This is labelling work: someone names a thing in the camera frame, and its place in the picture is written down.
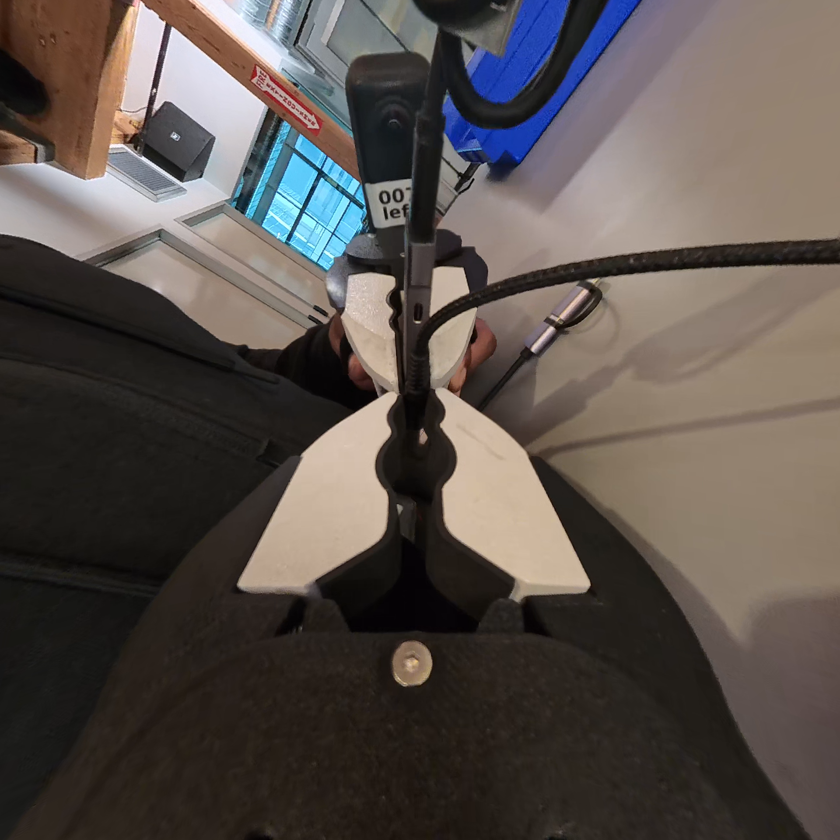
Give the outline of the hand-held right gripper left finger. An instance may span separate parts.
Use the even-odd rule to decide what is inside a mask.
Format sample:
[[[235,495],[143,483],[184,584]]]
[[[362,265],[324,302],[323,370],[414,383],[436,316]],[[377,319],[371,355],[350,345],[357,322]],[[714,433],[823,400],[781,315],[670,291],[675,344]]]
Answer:
[[[402,570],[396,496],[382,478],[394,394],[331,428],[293,467],[238,578],[246,594],[320,596],[356,617],[383,599]]]

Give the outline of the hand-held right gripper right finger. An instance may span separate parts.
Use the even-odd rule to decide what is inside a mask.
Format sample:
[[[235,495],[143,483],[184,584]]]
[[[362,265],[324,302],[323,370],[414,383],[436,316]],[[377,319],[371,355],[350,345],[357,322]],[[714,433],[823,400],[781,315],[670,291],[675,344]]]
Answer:
[[[445,389],[429,396],[424,425],[434,588],[471,617],[499,599],[587,593],[590,578],[526,450]]]

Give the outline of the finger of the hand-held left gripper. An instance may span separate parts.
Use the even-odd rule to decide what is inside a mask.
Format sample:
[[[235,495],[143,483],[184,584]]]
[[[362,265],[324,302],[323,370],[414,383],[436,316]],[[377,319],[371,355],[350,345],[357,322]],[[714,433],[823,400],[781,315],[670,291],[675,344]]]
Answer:
[[[402,282],[393,276],[366,270],[348,278],[344,334],[379,394],[401,390],[402,308]]]
[[[466,272],[460,267],[436,267],[430,296],[430,316],[450,302],[469,294]],[[476,308],[464,311],[439,327],[429,341],[432,389],[446,387],[466,355],[476,321]]]

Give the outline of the grey usb hub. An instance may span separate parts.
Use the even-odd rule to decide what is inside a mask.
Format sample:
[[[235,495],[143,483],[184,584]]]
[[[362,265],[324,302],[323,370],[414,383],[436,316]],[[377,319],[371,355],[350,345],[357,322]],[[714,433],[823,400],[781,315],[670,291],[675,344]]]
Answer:
[[[431,310],[436,244],[406,233],[402,303],[402,394],[427,392],[430,384],[428,339],[420,339]]]

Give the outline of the person's left forearm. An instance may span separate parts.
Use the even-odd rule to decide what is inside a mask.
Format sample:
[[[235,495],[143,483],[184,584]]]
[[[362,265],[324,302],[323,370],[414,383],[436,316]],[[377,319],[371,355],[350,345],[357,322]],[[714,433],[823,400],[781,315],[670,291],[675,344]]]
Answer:
[[[361,389],[350,378],[350,348],[339,318],[313,326],[284,349],[253,349],[228,344],[247,364],[288,379],[306,392],[357,411],[368,405],[374,392]]]

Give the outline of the grey usb adapter plug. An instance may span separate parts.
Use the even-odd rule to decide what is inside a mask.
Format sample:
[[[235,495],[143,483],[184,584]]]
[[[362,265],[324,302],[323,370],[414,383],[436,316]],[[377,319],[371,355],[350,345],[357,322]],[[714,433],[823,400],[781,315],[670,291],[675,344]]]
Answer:
[[[572,291],[530,332],[522,343],[518,356],[488,393],[479,400],[477,410],[484,412],[521,368],[542,358],[561,335],[586,320],[602,300],[603,291],[600,279],[585,280],[574,286]]]

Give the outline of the person's left hand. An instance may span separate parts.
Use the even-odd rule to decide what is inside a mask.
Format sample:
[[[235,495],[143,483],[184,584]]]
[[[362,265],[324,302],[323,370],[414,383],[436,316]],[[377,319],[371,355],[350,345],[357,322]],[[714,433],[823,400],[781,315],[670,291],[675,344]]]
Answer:
[[[329,341],[333,351],[339,356],[339,360],[346,361],[346,369],[350,381],[364,392],[376,393],[376,385],[372,378],[366,373],[361,362],[353,352],[342,356],[344,341],[344,329],[341,316],[336,314],[329,321]],[[457,371],[448,383],[448,389],[460,396],[468,378],[476,369],[495,353],[497,348],[497,337],[481,318],[475,321],[474,332],[465,356]]]

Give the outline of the large paned window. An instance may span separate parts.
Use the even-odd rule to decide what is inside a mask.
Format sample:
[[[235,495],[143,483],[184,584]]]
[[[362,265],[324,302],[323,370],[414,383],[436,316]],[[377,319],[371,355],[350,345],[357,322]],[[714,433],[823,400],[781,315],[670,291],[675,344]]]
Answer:
[[[367,231],[360,182],[271,111],[230,204],[324,270],[354,236]]]

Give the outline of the red arrow sign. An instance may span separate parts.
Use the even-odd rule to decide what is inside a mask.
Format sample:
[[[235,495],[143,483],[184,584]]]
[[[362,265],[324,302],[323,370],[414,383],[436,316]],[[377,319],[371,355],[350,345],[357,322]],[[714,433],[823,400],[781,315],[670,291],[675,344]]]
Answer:
[[[269,100],[275,103],[287,116],[296,120],[311,136],[319,136],[322,130],[320,116],[297,94],[283,87],[265,68],[254,64],[250,83]]]

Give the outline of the wooden beam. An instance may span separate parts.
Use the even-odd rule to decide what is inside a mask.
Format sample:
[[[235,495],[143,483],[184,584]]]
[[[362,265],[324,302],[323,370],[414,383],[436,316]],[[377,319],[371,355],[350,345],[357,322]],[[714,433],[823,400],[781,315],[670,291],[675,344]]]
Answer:
[[[361,178],[357,154],[353,139],[339,122],[297,88],[279,69],[274,68],[266,59],[259,56],[241,38],[237,37],[219,18],[214,16],[199,2],[194,1],[143,1],[143,5],[154,12],[167,25],[184,36],[214,64],[218,65],[231,78],[234,78],[250,94],[260,100],[292,128],[301,132],[306,139],[316,146],[341,169],[356,180]],[[287,116],[268,97],[259,92],[251,83],[250,76],[254,64],[265,68],[280,84],[297,94],[299,99],[309,105],[322,121],[319,136],[311,136],[299,122]]]

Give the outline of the black speaker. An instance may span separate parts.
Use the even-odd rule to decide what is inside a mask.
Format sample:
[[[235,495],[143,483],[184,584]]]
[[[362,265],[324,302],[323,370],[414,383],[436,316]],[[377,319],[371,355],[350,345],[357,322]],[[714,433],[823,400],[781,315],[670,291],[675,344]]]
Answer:
[[[171,101],[154,112],[143,140],[142,156],[179,182],[203,178],[215,136]]]

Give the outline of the white vent grille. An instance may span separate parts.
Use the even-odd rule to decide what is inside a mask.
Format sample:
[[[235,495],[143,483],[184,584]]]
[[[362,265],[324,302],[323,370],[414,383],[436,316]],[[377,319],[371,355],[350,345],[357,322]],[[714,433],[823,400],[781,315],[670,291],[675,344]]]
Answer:
[[[186,194],[180,182],[124,144],[109,147],[107,170],[153,203],[170,201]]]

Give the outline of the person's black clothing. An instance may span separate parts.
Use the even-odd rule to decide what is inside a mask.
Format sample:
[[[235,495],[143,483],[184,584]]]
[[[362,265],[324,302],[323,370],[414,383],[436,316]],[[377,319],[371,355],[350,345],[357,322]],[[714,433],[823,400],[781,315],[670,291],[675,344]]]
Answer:
[[[138,282],[2,236],[2,838],[208,531],[353,411]]]

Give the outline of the silver metal duct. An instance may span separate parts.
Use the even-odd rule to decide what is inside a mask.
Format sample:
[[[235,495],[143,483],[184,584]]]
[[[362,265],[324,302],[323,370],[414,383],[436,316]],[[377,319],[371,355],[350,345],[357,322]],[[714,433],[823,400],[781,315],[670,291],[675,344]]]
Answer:
[[[227,4],[253,28],[289,46],[295,43],[312,1],[230,1]]]

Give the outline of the wooden post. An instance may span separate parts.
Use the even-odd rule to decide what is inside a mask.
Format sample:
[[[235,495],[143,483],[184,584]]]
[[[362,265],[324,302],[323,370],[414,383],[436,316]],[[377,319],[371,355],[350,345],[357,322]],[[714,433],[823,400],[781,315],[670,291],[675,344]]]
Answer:
[[[2,2],[2,50],[45,90],[38,114],[2,105],[2,166],[54,162],[104,176],[139,2]]]

